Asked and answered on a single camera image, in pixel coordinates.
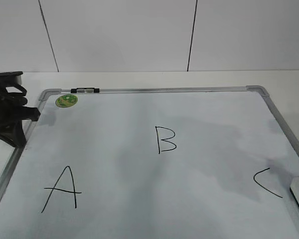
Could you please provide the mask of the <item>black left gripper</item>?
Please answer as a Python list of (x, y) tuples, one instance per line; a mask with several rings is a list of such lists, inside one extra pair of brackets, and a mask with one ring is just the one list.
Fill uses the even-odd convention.
[(38, 108), (27, 107), (27, 90), (17, 83), (0, 83), (0, 139), (12, 147), (24, 147), (22, 121), (38, 121)]

